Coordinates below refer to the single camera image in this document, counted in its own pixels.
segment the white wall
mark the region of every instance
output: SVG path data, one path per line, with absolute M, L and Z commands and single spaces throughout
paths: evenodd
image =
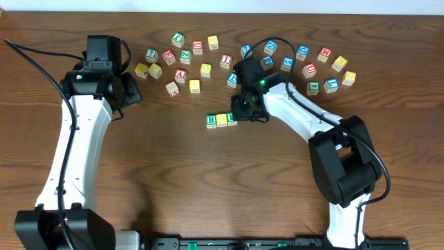
M 4 10 L 444 15 L 444 0 L 0 0 Z

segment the letter on block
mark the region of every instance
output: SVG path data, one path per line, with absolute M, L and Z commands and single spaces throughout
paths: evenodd
M 203 63 L 200 67 L 200 75 L 203 77 L 211 77 L 211 65 Z
M 171 41 L 173 41 L 174 46 L 180 48 L 185 43 L 185 36 L 181 33 L 176 32 L 171 38 Z
M 150 76 L 159 79 L 159 77 L 162 75 L 162 68 L 159 65 L 153 63 L 148 69 L 148 72 L 150 73 Z
M 284 60 L 282 61 L 282 66 L 280 67 L 280 70 L 289 72 L 291 66 L 293 66 L 293 58 L 285 56 Z
M 138 77 L 146 78 L 148 76 L 148 66 L 139 63 L 136 66 L 136 75 Z
M 210 47 L 210 50 L 219 48 L 219 40 L 217 39 L 217 35 L 208 37 L 208 46 Z
M 184 69 L 176 70 L 176 74 L 174 75 L 174 79 L 178 83 L 185 83 L 185 81 L 187 80 L 187 71 Z
M 218 128 L 227 126 L 227 114 L 217 114 L 216 122 Z
M 216 115 L 207 115 L 207 128 L 217 128 Z
M 298 52 L 296 53 L 296 59 L 298 60 L 305 60 L 305 58 L 308 55 L 308 51 L 310 51 L 309 47 L 306 47 L 304 45 L 300 45 Z
M 243 46 L 241 47 L 241 56 L 242 56 L 242 58 L 245 57 L 245 54 L 246 54 L 250 49 L 251 49 L 251 46 L 250 46 L 249 44 L 247 44 L 247 45 L 243 45 Z M 250 53 L 248 53 L 247 56 L 251 56 L 252 54 L 253 54 L 253 52 L 251 51 Z
M 335 91 L 337 91 L 338 88 L 339 88 L 338 81 L 337 81 L 335 78 L 330 79 L 330 80 L 327 80 L 327 81 L 324 83 L 324 88 L 325 88 L 325 91 L 326 91 L 327 93 L 335 92 Z
M 167 63 L 167 65 L 172 65 L 173 63 L 176 62 L 176 56 L 174 55 L 174 53 L 169 49 L 167 51 L 165 51 L 162 54 L 162 57 L 164 58 L 165 62 Z
M 236 119 L 233 117 L 233 113 L 228 112 L 227 113 L 227 124 L 228 126 L 234 126 L 237 125 Z
M 180 53 L 180 62 L 185 64 L 191 64 L 191 51 L 186 49 Z
M 305 65 L 302 69 L 302 73 L 304 74 L 305 78 L 313 77 L 316 74 L 316 67 L 313 63 L 310 63 L 309 65 Z
M 228 80 L 227 80 L 227 84 L 228 84 L 228 86 L 230 86 L 232 88 L 237 87 L 237 76 L 235 73 L 231 73 L 229 75 Z
M 231 64 L 232 60 L 233 60 L 232 56 L 222 54 L 221 67 L 224 69 L 230 69 L 230 64 Z
M 332 51 L 323 47 L 321 49 L 321 52 L 319 52 L 319 56 L 318 56 L 318 60 L 320 60 L 321 62 L 325 63 L 327 62 L 328 58 L 330 57 L 330 55 L 332 54 Z
M 157 63 L 157 59 L 159 58 L 159 54 L 154 49 L 148 49 L 145 55 L 145 59 L 148 63 Z
M 319 93 L 319 83 L 318 82 L 308 82 L 307 95 L 317 95 L 318 93 Z
M 192 94 L 200 93 L 200 80 L 189 80 L 189 91 Z
M 180 93 L 180 90 L 174 81 L 168 83 L 165 87 L 171 97 L 175 97 Z
M 342 77 L 342 84 L 351 86 L 353 85 L 353 83 L 355 83 L 355 80 L 356 73 L 346 71 L 344 76 Z
M 203 41 L 193 41 L 193 54 L 194 55 L 203 54 Z
M 343 58 L 342 56 L 339 56 L 338 59 L 336 59 L 333 62 L 332 68 L 336 70 L 337 72 L 341 71 L 345 65 L 347 64 L 347 60 Z
M 264 69 L 264 70 L 273 68 L 274 63 L 275 63 L 275 61 L 273 60 L 273 58 L 271 56 L 266 56 L 261 59 L 261 66 L 262 66 L 262 69 Z
M 265 44 L 265 48 L 264 48 L 264 52 L 267 53 L 268 55 L 272 56 L 276 49 L 278 47 L 278 44 L 275 43 L 272 40 L 269 40 L 266 44 Z

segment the wood grain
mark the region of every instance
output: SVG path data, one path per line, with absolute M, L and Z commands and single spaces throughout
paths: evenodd
M 179 48 L 171 36 L 185 34 L 184 49 L 204 40 L 204 55 L 191 65 L 179 60 L 160 79 L 137 78 L 144 100 L 125 110 L 125 119 L 107 131 L 96 184 L 98 213 L 116 229 L 185 238 L 285 238 L 324 234 L 327 202 L 311 173 L 308 148 L 278 119 L 207 130 L 207 113 L 226 112 L 238 93 L 219 67 L 222 53 L 240 59 L 240 47 L 281 36 L 311 51 L 314 80 L 341 78 L 316 61 L 327 46 L 357 72 L 352 87 L 310 97 L 343 117 L 360 116 L 392 177 L 392 193 L 369 206 L 365 232 L 371 237 L 405 237 L 411 249 L 444 248 L 444 19 L 376 15 L 222 15 L 165 13 L 7 12 L 2 38 L 49 51 L 80 55 L 88 34 L 127 41 L 133 61 L 145 63 L 148 47 Z M 218 35 L 209 51 L 206 37 Z M 290 55 L 278 45 L 274 69 Z M 60 131 L 60 97 L 50 83 L 5 44 L 0 44 L 0 245 L 22 249 L 14 233 L 18 210 L 33 209 L 53 160 Z M 255 52 L 263 56 L 263 46 Z M 32 54 L 55 79 L 74 65 L 69 58 Z M 213 65 L 201 79 L 201 93 L 178 84 L 171 98 L 165 85 L 177 68 L 200 78 L 201 63 Z M 304 63 L 292 81 L 305 92 Z M 377 184 L 374 195 L 384 190 Z

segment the alphabet block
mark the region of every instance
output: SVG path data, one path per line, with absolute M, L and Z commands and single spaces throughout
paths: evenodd
M 316 67 L 313 63 L 310 63 L 309 65 L 305 65 L 302 69 L 302 73 L 304 74 L 305 78 L 313 77 L 317 72 Z
M 207 128 L 217 128 L 216 115 L 207 115 Z
M 342 77 L 342 84 L 351 86 L 353 85 L 353 83 L 355 83 L 355 80 L 356 73 L 346 71 L 344 76 Z
M 167 51 L 165 51 L 162 54 L 162 57 L 164 58 L 165 62 L 167 63 L 167 65 L 172 65 L 173 63 L 176 62 L 176 56 L 174 55 L 174 53 L 169 49 Z
M 159 54 L 154 49 L 148 49 L 145 55 L 145 59 L 148 63 L 157 63 L 157 59 L 159 58 Z
M 203 77 L 211 77 L 211 65 L 203 63 L 200 67 L 200 75 Z
M 338 59 L 336 59 L 333 62 L 332 68 L 336 70 L 337 72 L 341 71 L 345 65 L 347 64 L 347 60 L 343 58 L 342 56 L 339 56 Z
M 266 44 L 265 44 L 265 48 L 264 48 L 264 52 L 267 53 L 268 55 L 272 56 L 276 49 L 278 47 L 278 44 L 275 43 L 272 40 L 269 40 Z
M 174 75 L 174 79 L 178 83 L 185 83 L 185 81 L 187 80 L 187 71 L 184 69 L 176 70 L 176 74 Z
M 296 53 L 296 59 L 298 60 L 305 60 L 305 58 L 308 55 L 308 52 L 310 51 L 309 47 L 306 47 L 304 45 L 300 45 L 298 52 Z
M 251 49 L 251 46 L 249 44 L 243 45 L 241 47 L 241 56 L 242 58 L 245 57 L 245 54 Z
M 191 51 L 186 49 L 180 52 L 180 62 L 185 64 L 191 64 Z
M 218 128 L 227 126 L 227 114 L 217 114 L 216 122 Z
M 229 75 L 228 80 L 227 80 L 227 84 L 228 84 L 228 86 L 230 86 L 232 88 L 237 87 L 237 76 L 235 73 L 231 73 Z
M 180 93 L 179 87 L 174 81 L 168 83 L 165 87 L 167 88 L 166 90 L 171 97 L 175 97 Z
M 339 88 L 338 81 L 337 81 L 335 78 L 330 79 L 330 80 L 327 80 L 327 81 L 324 83 L 324 88 L 325 88 L 325 91 L 326 91 L 327 93 L 335 92 L 335 91 L 337 91 L 338 88 Z
M 275 61 L 273 60 L 273 58 L 271 56 L 266 56 L 261 59 L 261 66 L 262 66 L 262 69 L 264 69 L 264 70 L 273 68 L 274 63 L 275 63 Z
M 327 62 L 328 58 L 330 57 L 330 55 L 332 54 L 332 51 L 323 47 L 321 49 L 321 52 L 319 52 L 319 56 L 318 56 L 318 60 L 320 60 L 321 62 L 325 63 Z
M 162 75 L 162 68 L 159 65 L 153 63 L 148 69 L 148 72 L 150 76 L 159 79 L 159 77 Z
M 193 54 L 194 55 L 203 54 L 203 41 L 193 41 Z
M 231 61 L 233 61 L 233 57 L 229 55 L 222 54 L 221 57 L 221 67 L 224 69 L 230 69 Z
M 282 66 L 280 67 L 280 70 L 289 72 L 291 66 L 293 66 L 293 63 L 294 63 L 293 58 L 285 56 L 284 60 L 282 61 Z
M 185 36 L 179 32 L 176 32 L 171 38 L 171 41 L 173 41 L 174 46 L 181 48 L 185 43 Z
M 233 117 L 233 113 L 231 112 L 227 113 L 227 124 L 228 126 L 237 125 L 237 120 Z
M 192 94 L 200 93 L 200 80 L 189 80 L 189 91 Z
M 208 37 L 208 46 L 210 47 L 210 50 L 219 48 L 219 40 L 217 39 L 217 35 Z
M 319 93 L 319 83 L 318 82 L 308 82 L 307 95 L 317 95 L 318 93 Z
M 146 78 L 148 76 L 148 66 L 139 63 L 136 66 L 136 75 L 138 77 Z

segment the black cable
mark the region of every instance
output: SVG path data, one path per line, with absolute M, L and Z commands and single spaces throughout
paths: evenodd
M 71 54 L 67 54 L 67 53 L 41 51 L 39 49 L 33 49 L 33 48 L 26 47 L 26 46 L 23 46 L 20 44 L 16 44 L 14 42 L 11 42 L 8 39 L 5 39 L 5 41 L 10 42 L 11 44 L 15 45 L 17 48 L 24 49 L 24 50 L 31 51 L 31 52 L 35 52 L 35 53 L 40 53 L 40 54 L 49 55 L 49 56 L 65 56 L 65 57 L 75 58 L 75 59 L 79 59 L 79 60 L 84 60 L 84 58 L 81 58 L 80 56 L 75 56 L 75 55 L 71 55 Z
M 369 200 L 369 201 L 363 201 L 363 202 L 361 202 L 361 203 L 357 206 L 357 212 L 358 212 L 358 213 L 357 213 L 356 231 L 355 231 L 355 247 L 356 247 L 356 249 L 358 249 L 358 247 L 359 247 L 359 245 L 358 245 L 359 220 L 360 220 L 360 218 L 361 218 L 362 206 L 365 206 L 365 205 L 368 205 L 368 204 L 372 204 L 372 203 L 375 203 L 375 202 L 381 201 L 381 200 L 385 199 L 385 198 L 389 195 L 390 190 L 391 190 L 391 180 L 390 180 L 390 175 L 389 175 L 389 173 L 388 173 L 388 171 L 387 171 L 387 168 L 386 168 L 385 164 L 382 162 L 381 158 L 376 154 L 375 150 L 371 149 L 371 148 L 370 148 L 370 147 L 364 142 L 364 139 L 363 139 L 363 138 L 361 138 L 359 135 L 355 135 L 352 131 L 349 131 L 348 129 L 346 129 L 346 128 L 342 127 L 342 126 L 339 126 L 337 123 L 335 123 L 335 122 L 333 122 L 333 121 L 330 121 L 329 119 L 326 119 L 326 118 L 324 117 L 324 114 L 319 114 L 319 113 L 317 113 L 316 111 L 312 110 L 311 108 L 309 108 L 308 106 L 306 106 L 303 102 L 299 101 L 297 98 L 295 98 L 295 97 L 293 96 L 293 92 L 290 91 L 290 88 L 289 88 L 289 82 L 290 82 L 291 74 L 293 73 L 294 65 L 295 65 L 295 63 L 296 63 L 296 48 L 295 48 L 290 42 L 288 42 L 287 40 L 285 40 L 285 39 L 283 39 L 283 38 L 280 38 L 280 37 L 268 37 L 268 38 L 265 38 L 265 39 L 261 40 L 260 42 L 258 42 L 257 44 L 255 44 L 253 47 L 251 47 L 251 49 L 247 51 L 247 53 L 246 53 L 246 55 L 244 56 L 244 58 L 246 58 L 246 56 L 247 56 L 251 51 L 253 51 L 253 49 L 254 49 L 255 47 L 257 47 L 259 44 L 261 44 L 261 43 L 263 43 L 263 42 L 266 42 L 266 41 L 269 41 L 269 40 L 279 40 L 279 41 L 282 41 L 282 42 L 288 44 L 288 45 L 291 47 L 291 49 L 293 49 L 293 64 L 292 64 L 292 66 L 291 66 L 291 68 L 290 68 L 289 75 L 288 75 L 288 77 L 287 77 L 287 79 L 286 79 L 286 81 L 285 81 L 285 90 L 287 91 L 287 94 L 289 95 L 289 97 L 290 97 L 294 102 L 296 102 L 299 106 L 303 107 L 306 111 L 310 112 L 312 115 L 314 115 L 315 117 L 319 118 L 321 121 L 326 122 L 326 123 L 328 123 L 329 125 L 333 126 L 334 128 L 337 128 L 337 129 L 341 130 L 341 132 L 345 133 L 345 134 L 348 135 L 350 138 L 352 138 L 353 140 L 355 140 L 356 142 L 358 142 L 358 143 L 360 143 L 362 146 L 364 146 L 364 148 L 366 148 L 366 149 L 367 149 L 367 150 L 373 155 L 373 157 L 376 159 L 378 165 L 381 167 L 382 171 L 384 172 L 384 177 L 385 177 L 385 179 L 386 179 L 386 190 L 385 190 L 385 192 L 384 192 L 380 197 L 377 197 L 377 198 L 371 199 L 371 200 Z
M 74 109 L 72 108 L 72 105 L 70 104 L 70 102 L 68 101 L 66 96 L 63 94 L 63 91 L 60 88 L 60 86 L 57 84 L 57 82 L 40 65 L 38 65 L 33 59 L 31 59 L 29 56 L 27 56 L 23 51 L 21 51 L 19 49 L 20 47 L 23 48 L 23 46 L 15 44 L 8 39 L 5 39 L 5 43 L 8 44 L 12 49 L 14 49 L 23 58 L 25 58 L 30 64 L 32 64 L 32 66 L 37 68 L 54 85 L 54 87 L 59 92 L 60 96 L 62 97 L 63 101 L 67 104 L 69 114 L 71 115 L 71 127 L 70 127 L 71 132 L 69 134 L 67 149 L 65 151 L 65 155 L 63 156 L 62 167 L 60 168 L 60 176 L 58 179 L 57 204 L 58 204 L 58 214 L 59 214 L 59 218 L 60 218 L 60 225 L 62 227 L 63 236 L 65 237 L 65 240 L 66 240 L 69 248 L 71 250 L 75 250 L 76 248 L 72 242 L 71 236 L 68 233 L 67 225 L 65 224 L 65 214 L 63 212 L 63 190 L 64 190 L 63 182 L 65 179 L 65 172 L 67 169 L 69 153 L 71 152 L 72 142 L 74 140 L 74 134 L 75 134 L 76 128 L 77 128 L 76 115 L 74 113 Z M 33 50 L 31 48 L 26 48 L 26 49 L 29 51 L 36 52 L 36 50 Z M 46 55 L 61 56 L 61 54 L 59 54 L 59 53 L 58 53 L 59 55 L 53 55 L 52 52 L 45 52 L 45 51 L 39 51 L 37 53 L 40 53 L 40 52 L 44 52 L 43 54 L 46 54 Z

